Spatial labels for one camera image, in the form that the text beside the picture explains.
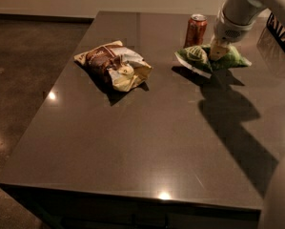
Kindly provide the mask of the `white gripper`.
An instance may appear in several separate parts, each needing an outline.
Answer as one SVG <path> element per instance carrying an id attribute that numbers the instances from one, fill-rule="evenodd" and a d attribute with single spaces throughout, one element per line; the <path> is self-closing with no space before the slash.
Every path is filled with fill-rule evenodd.
<path id="1" fill-rule="evenodd" d="M 222 8 L 215 20 L 214 37 L 211 40 L 210 59 L 217 61 L 230 51 L 230 43 L 242 40 L 255 21 L 252 10 L 226 10 Z"/>

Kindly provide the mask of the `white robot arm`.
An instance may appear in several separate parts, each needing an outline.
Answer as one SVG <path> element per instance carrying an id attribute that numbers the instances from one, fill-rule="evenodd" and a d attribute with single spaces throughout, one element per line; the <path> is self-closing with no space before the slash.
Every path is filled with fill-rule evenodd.
<path id="1" fill-rule="evenodd" d="M 285 0 L 226 0 L 214 23 L 210 58 L 216 61 L 226 55 L 230 45 L 242 40 L 266 9 L 285 28 Z"/>

